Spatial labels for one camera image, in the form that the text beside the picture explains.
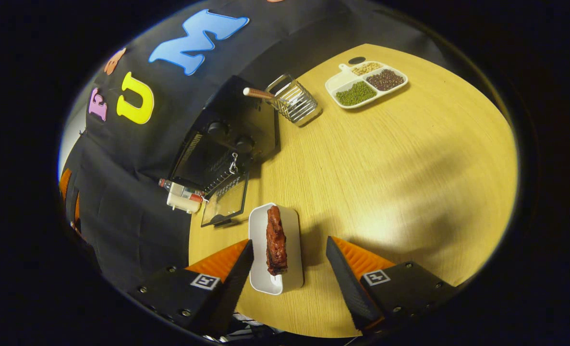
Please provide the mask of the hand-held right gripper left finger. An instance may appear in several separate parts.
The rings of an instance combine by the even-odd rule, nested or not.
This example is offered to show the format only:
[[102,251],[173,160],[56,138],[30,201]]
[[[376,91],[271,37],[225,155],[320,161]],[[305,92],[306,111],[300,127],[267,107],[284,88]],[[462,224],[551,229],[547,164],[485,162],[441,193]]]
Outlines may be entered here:
[[249,239],[186,268],[170,265],[128,294],[157,317],[199,336],[225,335],[254,262]]

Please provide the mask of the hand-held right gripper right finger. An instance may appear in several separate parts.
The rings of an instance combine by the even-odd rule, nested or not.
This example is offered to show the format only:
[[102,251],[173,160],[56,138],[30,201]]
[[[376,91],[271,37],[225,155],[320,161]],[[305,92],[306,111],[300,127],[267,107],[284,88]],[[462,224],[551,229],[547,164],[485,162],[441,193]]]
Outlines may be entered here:
[[400,329],[458,292],[414,261],[396,264],[334,236],[327,238],[325,254],[353,324],[362,333]]

